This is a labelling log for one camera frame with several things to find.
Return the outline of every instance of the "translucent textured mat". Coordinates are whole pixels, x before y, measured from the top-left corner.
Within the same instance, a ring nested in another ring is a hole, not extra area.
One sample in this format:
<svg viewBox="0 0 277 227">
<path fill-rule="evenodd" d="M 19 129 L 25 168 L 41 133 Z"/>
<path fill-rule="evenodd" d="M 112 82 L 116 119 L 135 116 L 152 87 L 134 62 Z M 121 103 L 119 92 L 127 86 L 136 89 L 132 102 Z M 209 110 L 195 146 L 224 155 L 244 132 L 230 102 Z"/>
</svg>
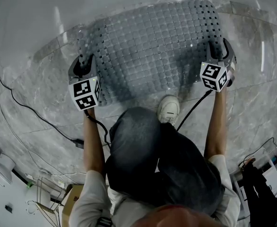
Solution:
<svg viewBox="0 0 277 227">
<path fill-rule="evenodd" d="M 80 62 L 96 56 L 101 105 L 199 81 L 208 41 L 221 53 L 219 17 L 206 0 L 122 12 L 78 34 Z"/>
</svg>

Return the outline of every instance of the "shirt sleeve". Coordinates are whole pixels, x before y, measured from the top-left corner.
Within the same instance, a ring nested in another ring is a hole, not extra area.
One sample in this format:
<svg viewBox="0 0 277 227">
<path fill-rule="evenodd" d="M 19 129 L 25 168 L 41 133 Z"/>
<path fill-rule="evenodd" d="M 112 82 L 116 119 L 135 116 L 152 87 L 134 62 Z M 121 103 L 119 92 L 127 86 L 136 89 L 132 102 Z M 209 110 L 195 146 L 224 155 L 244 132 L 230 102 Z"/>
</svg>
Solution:
<svg viewBox="0 0 277 227">
<path fill-rule="evenodd" d="M 212 156 L 209 161 L 215 165 L 220 173 L 222 185 L 225 187 L 223 200 L 214 215 L 225 226 L 235 227 L 240 212 L 241 202 L 236 192 L 232 189 L 231 178 L 225 163 L 224 155 Z"/>
<path fill-rule="evenodd" d="M 110 219 L 111 203 L 103 176 L 88 171 L 85 184 L 69 218 L 70 227 L 96 227 L 100 218 Z"/>
</svg>

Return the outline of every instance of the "black and white marker cube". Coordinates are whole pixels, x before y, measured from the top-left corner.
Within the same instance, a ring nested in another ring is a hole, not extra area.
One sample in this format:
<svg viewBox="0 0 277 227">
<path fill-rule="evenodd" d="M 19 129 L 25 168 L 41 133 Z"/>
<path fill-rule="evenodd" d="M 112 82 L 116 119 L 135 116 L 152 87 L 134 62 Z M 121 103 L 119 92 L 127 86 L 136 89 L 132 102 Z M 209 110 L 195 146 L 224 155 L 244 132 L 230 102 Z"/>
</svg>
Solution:
<svg viewBox="0 0 277 227">
<path fill-rule="evenodd" d="M 80 111 L 99 105 L 101 89 L 98 77 L 70 84 L 69 91 L 72 101 Z"/>
<path fill-rule="evenodd" d="M 229 75 L 226 67 L 202 62 L 200 78 L 205 87 L 220 92 L 229 80 Z"/>
</svg>

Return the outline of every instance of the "sneaker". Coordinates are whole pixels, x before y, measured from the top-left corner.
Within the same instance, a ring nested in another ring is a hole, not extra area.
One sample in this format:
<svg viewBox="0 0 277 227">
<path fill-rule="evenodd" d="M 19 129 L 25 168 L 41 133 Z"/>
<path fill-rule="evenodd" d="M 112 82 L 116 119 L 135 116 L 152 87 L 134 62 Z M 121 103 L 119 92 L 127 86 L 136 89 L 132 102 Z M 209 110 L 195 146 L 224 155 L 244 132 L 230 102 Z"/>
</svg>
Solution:
<svg viewBox="0 0 277 227">
<path fill-rule="evenodd" d="M 161 123 L 170 123 L 173 126 L 180 114 L 180 103 L 175 96 L 166 96 L 157 109 L 157 118 Z"/>
</svg>

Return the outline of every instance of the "white t-shirt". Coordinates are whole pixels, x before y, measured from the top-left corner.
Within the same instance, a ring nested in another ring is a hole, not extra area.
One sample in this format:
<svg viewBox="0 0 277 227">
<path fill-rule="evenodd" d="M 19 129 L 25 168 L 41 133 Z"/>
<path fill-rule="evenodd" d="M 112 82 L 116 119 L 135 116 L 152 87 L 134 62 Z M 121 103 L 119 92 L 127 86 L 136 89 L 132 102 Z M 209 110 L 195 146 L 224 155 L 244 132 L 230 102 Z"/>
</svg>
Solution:
<svg viewBox="0 0 277 227">
<path fill-rule="evenodd" d="M 219 170 L 222 185 L 225 187 L 223 200 L 214 215 L 223 225 L 235 227 L 240 212 L 240 200 L 232 190 L 225 157 L 216 155 L 209 161 Z M 130 227 L 153 208 L 110 188 L 107 191 L 102 175 L 96 171 L 88 171 L 81 196 L 72 209 L 69 226 L 106 226 L 106 222 L 111 219 L 113 227 Z"/>
</svg>

